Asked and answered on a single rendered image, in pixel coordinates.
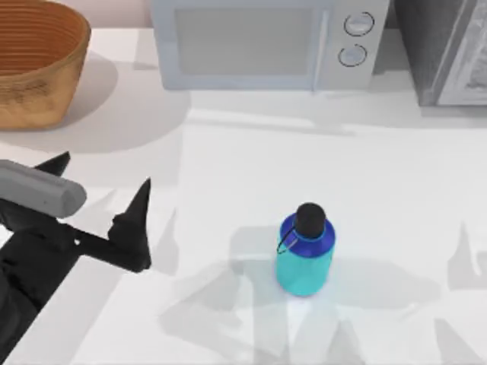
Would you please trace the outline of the blue and teal bottle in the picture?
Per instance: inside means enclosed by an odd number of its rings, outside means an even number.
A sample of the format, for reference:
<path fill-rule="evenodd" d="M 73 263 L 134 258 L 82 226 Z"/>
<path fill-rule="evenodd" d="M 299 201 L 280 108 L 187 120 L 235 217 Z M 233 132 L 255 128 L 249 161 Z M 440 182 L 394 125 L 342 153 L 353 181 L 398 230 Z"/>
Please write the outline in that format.
<path fill-rule="evenodd" d="M 275 275 L 288 293 L 309 297 L 325 284 L 333 260 L 336 232 L 324 209 L 305 202 L 279 228 Z"/>

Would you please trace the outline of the pale microwave oven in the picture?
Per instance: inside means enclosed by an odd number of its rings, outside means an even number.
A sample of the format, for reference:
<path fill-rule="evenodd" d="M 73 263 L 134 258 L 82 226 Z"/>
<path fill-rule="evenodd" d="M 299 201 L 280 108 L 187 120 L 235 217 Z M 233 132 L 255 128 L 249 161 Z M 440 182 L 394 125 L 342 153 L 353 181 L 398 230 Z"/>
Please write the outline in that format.
<path fill-rule="evenodd" d="M 320 41 L 317 88 L 322 90 L 360 90 L 368 86 L 373 74 L 382 33 L 384 31 L 390 0 L 327 0 L 329 15 L 325 34 Z M 375 19 L 372 31 L 364 36 L 350 36 L 344 30 L 344 21 L 359 12 L 369 12 Z M 338 60 L 339 51 L 355 44 L 368 51 L 366 61 L 354 68 L 347 68 Z"/>

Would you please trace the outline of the round microwave knob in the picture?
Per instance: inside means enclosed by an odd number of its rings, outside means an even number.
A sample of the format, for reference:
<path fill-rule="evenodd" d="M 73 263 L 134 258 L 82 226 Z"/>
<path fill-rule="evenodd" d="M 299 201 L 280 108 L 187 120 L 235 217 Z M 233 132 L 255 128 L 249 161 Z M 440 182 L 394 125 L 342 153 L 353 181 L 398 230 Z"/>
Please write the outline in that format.
<path fill-rule="evenodd" d="M 368 51 L 359 44 L 342 48 L 338 54 L 340 64 L 347 68 L 354 68 L 363 64 L 367 57 Z"/>
<path fill-rule="evenodd" d="M 362 37 L 372 31 L 374 23 L 373 15 L 363 11 L 349 15 L 344 21 L 344 30 L 351 37 Z"/>

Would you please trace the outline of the pale grey rounded box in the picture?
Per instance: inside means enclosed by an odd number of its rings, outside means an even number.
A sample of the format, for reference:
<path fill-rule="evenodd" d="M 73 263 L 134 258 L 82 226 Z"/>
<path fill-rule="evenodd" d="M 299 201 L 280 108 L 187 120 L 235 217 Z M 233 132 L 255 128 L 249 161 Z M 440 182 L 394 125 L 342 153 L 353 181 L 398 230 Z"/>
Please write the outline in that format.
<path fill-rule="evenodd" d="M 77 182 L 11 160 L 0 160 L 0 198 L 7 202 L 66 218 L 84 205 L 87 196 Z"/>

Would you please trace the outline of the pale microwave door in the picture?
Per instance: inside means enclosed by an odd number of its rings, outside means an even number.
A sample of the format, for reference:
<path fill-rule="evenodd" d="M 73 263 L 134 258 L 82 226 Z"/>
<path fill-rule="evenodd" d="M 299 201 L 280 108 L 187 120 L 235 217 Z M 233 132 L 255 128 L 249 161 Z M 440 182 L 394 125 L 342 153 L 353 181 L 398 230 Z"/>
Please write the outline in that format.
<path fill-rule="evenodd" d="M 168 90 L 313 90 L 327 0 L 150 0 Z"/>

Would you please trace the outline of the woven brown basket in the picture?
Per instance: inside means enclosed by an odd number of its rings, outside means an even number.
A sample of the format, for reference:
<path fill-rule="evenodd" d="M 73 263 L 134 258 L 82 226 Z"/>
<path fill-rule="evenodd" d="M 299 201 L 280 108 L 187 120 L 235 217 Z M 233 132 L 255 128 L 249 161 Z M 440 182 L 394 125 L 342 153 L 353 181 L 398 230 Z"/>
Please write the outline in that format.
<path fill-rule="evenodd" d="M 53 0 L 0 0 L 0 130 L 58 125 L 91 39 L 79 11 Z"/>

